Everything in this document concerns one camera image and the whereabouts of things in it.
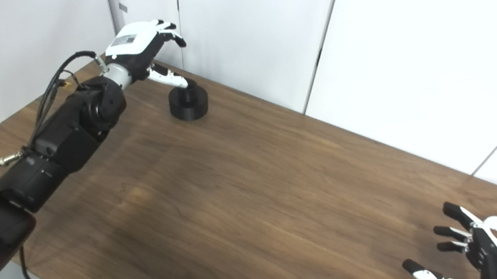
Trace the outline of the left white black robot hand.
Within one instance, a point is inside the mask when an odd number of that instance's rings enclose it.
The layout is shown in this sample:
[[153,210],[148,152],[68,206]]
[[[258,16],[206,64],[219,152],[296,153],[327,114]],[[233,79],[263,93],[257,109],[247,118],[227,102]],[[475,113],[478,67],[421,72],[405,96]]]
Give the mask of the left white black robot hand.
[[136,81],[146,79],[188,88],[186,78],[154,61],[163,45],[172,40],[180,48],[187,45],[176,25],[162,19],[125,25],[105,51],[102,76],[124,90]]

